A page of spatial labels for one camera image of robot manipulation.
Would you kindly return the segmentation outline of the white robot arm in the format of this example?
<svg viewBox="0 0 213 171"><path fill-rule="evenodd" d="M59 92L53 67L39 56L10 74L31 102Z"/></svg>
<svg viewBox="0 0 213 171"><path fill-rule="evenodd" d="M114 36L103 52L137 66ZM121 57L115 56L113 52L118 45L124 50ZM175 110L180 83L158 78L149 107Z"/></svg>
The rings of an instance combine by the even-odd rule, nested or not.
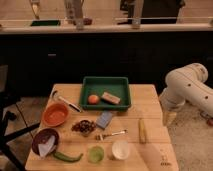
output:
<svg viewBox="0 0 213 171"><path fill-rule="evenodd" d="M200 63L192 63L167 73L166 87L159 95L165 126L171 124L186 101L197 106L204 118L213 120L213 88L205 85L207 79L208 70Z"/></svg>

